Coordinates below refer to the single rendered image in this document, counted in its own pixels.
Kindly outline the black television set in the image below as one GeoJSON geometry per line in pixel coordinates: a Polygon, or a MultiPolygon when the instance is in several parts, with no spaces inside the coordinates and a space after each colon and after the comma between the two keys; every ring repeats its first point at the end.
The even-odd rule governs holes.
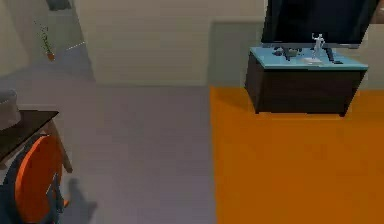
{"type": "Polygon", "coordinates": [[[380,0],[268,0],[261,43],[311,47],[319,34],[327,48],[358,48],[380,0]]]}

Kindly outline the dark framed picture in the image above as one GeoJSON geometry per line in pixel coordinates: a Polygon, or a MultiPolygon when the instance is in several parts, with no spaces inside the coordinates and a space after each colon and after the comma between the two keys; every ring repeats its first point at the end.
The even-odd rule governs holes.
{"type": "Polygon", "coordinates": [[[71,9],[69,0],[46,0],[50,11],[71,9]]]}

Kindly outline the grey lampshade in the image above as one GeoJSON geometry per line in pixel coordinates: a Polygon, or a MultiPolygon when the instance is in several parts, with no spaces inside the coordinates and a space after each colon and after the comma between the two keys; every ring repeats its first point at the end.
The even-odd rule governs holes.
{"type": "Polygon", "coordinates": [[[0,89],[0,131],[16,125],[20,120],[17,93],[12,89],[0,89]]]}

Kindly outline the house plant in orange pot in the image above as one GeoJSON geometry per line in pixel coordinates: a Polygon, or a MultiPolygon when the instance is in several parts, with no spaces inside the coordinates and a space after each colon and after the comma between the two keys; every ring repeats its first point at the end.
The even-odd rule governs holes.
{"type": "Polygon", "coordinates": [[[53,53],[52,45],[50,44],[49,39],[48,39],[48,31],[49,31],[48,27],[43,26],[42,24],[38,24],[37,22],[34,22],[34,24],[39,27],[38,35],[41,38],[42,47],[45,50],[47,58],[50,61],[54,61],[55,60],[55,54],[53,53]]]}

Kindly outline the dark cabinet with blue top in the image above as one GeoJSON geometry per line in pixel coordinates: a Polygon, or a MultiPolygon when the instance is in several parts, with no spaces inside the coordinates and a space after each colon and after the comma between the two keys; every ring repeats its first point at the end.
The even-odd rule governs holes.
{"type": "Polygon", "coordinates": [[[249,49],[245,89],[256,113],[347,114],[368,66],[340,54],[306,63],[310,56],[307,49],[291,58],[249,49]]]}

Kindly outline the small dark object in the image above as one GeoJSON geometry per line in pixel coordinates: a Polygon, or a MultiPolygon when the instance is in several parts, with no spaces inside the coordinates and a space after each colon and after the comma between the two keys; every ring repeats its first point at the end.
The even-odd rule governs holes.
{"type": "Polygon", "coordinates": [[[274,56],[284,56],[287,61],[290,61],[292,57],[298,56],[301,52],[301,48],[274,47],[272,54],[274,56]]]}

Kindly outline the dark table with wooden legs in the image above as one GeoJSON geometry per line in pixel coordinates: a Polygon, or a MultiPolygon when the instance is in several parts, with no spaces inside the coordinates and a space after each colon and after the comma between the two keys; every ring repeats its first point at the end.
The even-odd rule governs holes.
{"type": "Polygon", "coordinates": [[[57,138],[63,155],[63,166],[67,173],[72,173],[73,166],[54,122],[54,118],[59,115],[59,112],[21,110],[20,114],[21,120],[17,124],[0,130],[0,170],[6,168],[6,162],[17,154],[32,136],[45,133],[57,138]]]}

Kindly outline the white figure statuette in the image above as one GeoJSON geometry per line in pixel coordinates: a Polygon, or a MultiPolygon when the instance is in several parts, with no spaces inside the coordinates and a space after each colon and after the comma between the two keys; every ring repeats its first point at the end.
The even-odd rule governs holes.
{"type": "Polygon", "coordinates": [[[322,61],[319,58],[319,55],[323,45],[325,44],[325,40],[321,33],[318,35],[312,34],[311,38],[315,41],[314,45],[311,48],[305,49],[305,53],[310,56],[303,57],[302,61],[306,64],[321,64],[322,61]]]}

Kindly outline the orange chair with dark frame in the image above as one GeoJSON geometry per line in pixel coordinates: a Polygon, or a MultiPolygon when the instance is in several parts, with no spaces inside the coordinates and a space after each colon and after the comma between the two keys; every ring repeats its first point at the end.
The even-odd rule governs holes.
{"type": "Polygon", "coordinates": [[[32,137],[0,184],[0,224],[61,224],[68,205],[60,192],[62,163],[56,137],[32,137]]]}

